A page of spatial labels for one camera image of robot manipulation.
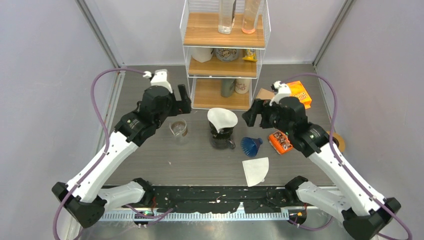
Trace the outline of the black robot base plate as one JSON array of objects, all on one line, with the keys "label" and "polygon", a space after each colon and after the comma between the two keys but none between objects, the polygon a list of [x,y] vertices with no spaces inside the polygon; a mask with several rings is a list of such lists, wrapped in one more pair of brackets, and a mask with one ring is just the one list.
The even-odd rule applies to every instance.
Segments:
[{"label": "black robot base plate", "polygon": [[310,204],[279,186],[153,186],[146,199],[126,204],[127,208],[144,208],[144,215],[158,217],[171,214],[210,214],[214,217],[234,214],[264,216],[289,212],[289,220],[303,224]]}]

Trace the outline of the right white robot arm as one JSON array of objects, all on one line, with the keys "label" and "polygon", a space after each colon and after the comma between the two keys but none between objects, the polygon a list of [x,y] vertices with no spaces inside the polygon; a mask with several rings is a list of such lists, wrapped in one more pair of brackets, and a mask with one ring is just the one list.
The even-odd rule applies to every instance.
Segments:
[{"label": "right white robot arm", "polygon": [[336,195],[297,176],[285,185],[285,198],[291,205],[303,202],[321,209],[340,221],[355,240],[372,239],[400,210],[396,198],[384,197],[352,168],[329,134],[308,120],[304,105],[296,97],[284,97],[279,103],[255,99],[242,118],[252,127],[257,115],[261,116],[261,128],[287,133],[293,147],[317,165],[341,192]]}]

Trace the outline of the white paper coffee filter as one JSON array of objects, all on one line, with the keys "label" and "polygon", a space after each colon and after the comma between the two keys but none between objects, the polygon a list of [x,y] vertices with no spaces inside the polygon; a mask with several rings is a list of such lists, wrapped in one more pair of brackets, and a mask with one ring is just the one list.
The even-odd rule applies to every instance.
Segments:
[{"label": "white paper coffee filter", "polygon": [[238,117],[234,112],[220,107],[209,109],[207,119],[217,133],[223,129],[234,128],[238,123]]}]

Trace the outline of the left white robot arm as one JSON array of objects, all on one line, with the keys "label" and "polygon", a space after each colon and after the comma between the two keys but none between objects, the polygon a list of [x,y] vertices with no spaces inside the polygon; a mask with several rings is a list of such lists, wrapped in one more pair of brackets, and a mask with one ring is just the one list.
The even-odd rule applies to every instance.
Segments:
[{"label": "left white robot arm", "polygon": [[52,187],[56,198],[84,229],[115,208],[132,203],[148,207],[153,202],[153,189],[142,178],[110,189],[104,189],[103,185],[128,156],[156,133],[166,118],[191,112],[191,99],[185,85],[178,85],[178,90],[180,100],[164,86],[147,88],[136,109],[123,115],[115,125],[108,138],[109,145],[74,178]]}]

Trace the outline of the dark green coffee dripper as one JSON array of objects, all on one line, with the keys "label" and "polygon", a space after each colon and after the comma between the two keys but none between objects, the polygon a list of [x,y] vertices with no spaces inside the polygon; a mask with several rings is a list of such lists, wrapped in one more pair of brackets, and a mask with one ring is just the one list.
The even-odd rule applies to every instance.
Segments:
[{"label": "dark green coffee dripper", "polygon": [[220,130],[217,130],[215,126],[210,127],[211,136],[214,139],[229,139],[234,131],[234,127],[225,127]]}]

